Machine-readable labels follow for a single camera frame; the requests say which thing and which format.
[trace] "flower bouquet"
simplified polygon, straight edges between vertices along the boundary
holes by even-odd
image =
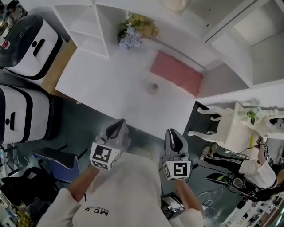
[[[252,108],[247,113],[247,116],[253,119],[254,121],[258,121],[260,119],[260,115],[261,115],[261,108],[259,106]]]
[[[129,12],[128,16],[129,18],[120,24],[118,44],[121,48],[128,50],[131,47],[140,47],[141,38],[154,38],[159,35],[154,20],[133,12]]]

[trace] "wooden panel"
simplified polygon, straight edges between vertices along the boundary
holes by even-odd
[[[76,45],[70,40],[51,65],[41,84],[41,87],[48,93],[59,95],[58,91],[55,91],[55,87],[76,49]]]

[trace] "white robot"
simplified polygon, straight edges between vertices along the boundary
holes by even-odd
[[[123,151],[130,145],[125,119],[118,119],[104,125],[90,154],[91,164],[99,169],[111,170]]]
[[[104,125],[96,142],[93,143],[90,154],[91,164],[99,169],[111,170],[121,153],[126,151],[131,139],[125,119],[111,121]],[[189,177],[190,161],[185,138],[176,130],[168,129],[164,142],[165,154],[162,165],[168,180]]]
[[[185,138],[176,130],[168,129],[164,141],[165,155],[162,165],[168,180],[179,180],[189,177],[188,146]]]

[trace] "blue flower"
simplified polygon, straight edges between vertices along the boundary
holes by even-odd
[[[126,32],[129,35],[135,35],[135,29],[133,27],[128,27]]]
[[[123,49],[129,49],[130,47],[140,47],[141,35],[139,32],[135,31],[134,28],[129,27],[126,32],[126,36],[122,38],[119,42],[119,45]]]

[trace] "desk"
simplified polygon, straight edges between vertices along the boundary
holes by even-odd
[[[62,93],[55,90],[55,87],[76,49],[76,45],[72,40],[70,40],[52,63],[40,85],[41,88],[46,90],[49,94],[62,96],[65,98]]]
[[[7,36],[8,33],[9,33],[8,27],[9,27],[9,26],[7,26],[6,29],[4,30],[4,32],[2,33],[2,37],[3,37],[3,38],[6,38],[6,36]]]
[[[195,98],[182,88],[149,72],[157,51],[119,48],[110,59],[78,48],[62,73],[56,90],[113,118],[164,139],[168,128],[183,133]],[[158,93],[147,93],[150,83]]]

